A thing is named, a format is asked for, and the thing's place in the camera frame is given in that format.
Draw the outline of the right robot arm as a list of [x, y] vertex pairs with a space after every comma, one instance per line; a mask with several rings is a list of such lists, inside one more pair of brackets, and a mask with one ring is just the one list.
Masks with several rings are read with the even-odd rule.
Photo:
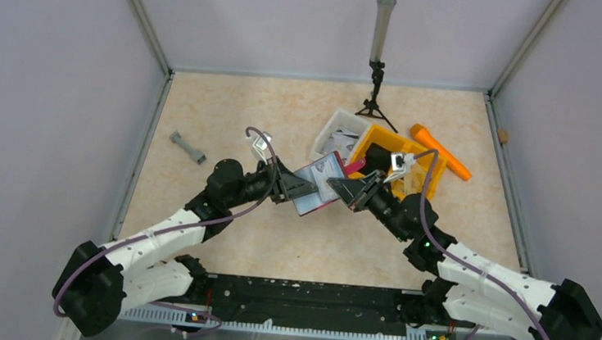
[[602, 318], [584, 287], [533, 278], [479, 255], [434, 223], [421, 193], [398, 198], [374, 172], [332, 178], [328, 186], [351, 211], [367, 211], [402, 243], [407, 260], [435, 275], [432, 298], [453, 320], [482, 325], [515, 340], [601, 340]]

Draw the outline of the red card holder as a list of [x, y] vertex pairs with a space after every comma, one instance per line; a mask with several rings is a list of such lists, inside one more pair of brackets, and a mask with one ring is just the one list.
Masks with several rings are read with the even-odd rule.
[[294, 175], [310, 182], [317, 188], [315, 192], [293, 200], [294, 207], [300, 217], [335, 202], [339, 196], [329, 186], [328, 179], [347, 178], [348, 175], [361, 170], [366, 164], [366, 159], [362, 157], [349, 165], [344, 165], [343, 162], [338, 152], [331, 152], [293, 172]]

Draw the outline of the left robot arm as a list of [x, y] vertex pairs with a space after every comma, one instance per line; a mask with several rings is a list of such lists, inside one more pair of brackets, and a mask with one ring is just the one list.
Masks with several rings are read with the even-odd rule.
[[133, 307], [184, 295], [196, 272], [166, 257], [217, 236], [237, 215], [269, 199], [283, 203], [318, 192], [316, 183], [292, 173], [277, 157], [245, 173], [242, 164], [215, 164], [203, 190], [170, 217], [121, 240], [78, 245], [52, 290], [53, 312], [85, 337], [98, 335]]

